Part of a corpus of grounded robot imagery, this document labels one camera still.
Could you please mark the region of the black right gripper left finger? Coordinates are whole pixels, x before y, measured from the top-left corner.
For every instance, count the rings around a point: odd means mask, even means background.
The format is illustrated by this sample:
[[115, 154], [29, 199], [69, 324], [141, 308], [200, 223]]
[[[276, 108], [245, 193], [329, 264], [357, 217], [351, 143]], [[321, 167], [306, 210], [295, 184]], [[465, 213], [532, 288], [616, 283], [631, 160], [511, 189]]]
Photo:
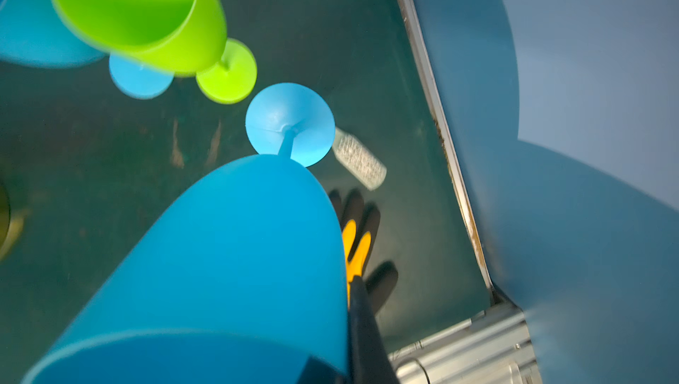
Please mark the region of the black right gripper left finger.
[[297, 384], [345, 384], [346, 377], [325, 362], [309, 357], [296, 382]]

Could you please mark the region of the green wine glass front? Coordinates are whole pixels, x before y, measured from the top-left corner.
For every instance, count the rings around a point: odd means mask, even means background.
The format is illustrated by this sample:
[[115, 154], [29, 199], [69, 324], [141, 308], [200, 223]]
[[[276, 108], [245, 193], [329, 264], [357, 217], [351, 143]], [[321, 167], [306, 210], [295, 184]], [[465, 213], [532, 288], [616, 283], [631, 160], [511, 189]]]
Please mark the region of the green wine glass front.
[[192, 76], [214, 102], [254, 90], [257, 65], [227, 35], [220, 0], [51, 0], [59, 18], [94, 48], [175, 76]]

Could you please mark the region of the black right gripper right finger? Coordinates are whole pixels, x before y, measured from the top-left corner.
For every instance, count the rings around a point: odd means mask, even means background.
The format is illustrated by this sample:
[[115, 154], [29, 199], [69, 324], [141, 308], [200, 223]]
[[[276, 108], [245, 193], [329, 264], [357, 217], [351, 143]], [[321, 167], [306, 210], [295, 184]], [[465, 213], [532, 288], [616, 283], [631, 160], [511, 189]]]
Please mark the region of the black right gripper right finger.
[[399, 380], [385, 351], [364, 281], [355, 276], [349, 288], [350, 382], [398, 384]]

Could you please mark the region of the blue wine glass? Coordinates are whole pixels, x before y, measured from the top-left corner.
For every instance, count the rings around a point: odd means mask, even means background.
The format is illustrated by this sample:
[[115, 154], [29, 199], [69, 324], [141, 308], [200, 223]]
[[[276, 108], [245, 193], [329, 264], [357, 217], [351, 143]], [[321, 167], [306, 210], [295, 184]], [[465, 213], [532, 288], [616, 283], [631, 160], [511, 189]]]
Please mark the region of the blue wine glass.
[[[87, 45], [59, 19], [51, 0], [1, 0], [1, 60], [40, 69], [74, 69], [102, 60], [106, 53]], [[174, 75], [109, 56], [113, 83], [134, 99], [153, 99]]]
[[341, 228], [309, 171], [332, 112], [278, 83], [246, 130], [256, 153], [178, 197], [24, 382], [296, 383], [309, 357], [348, 376]]

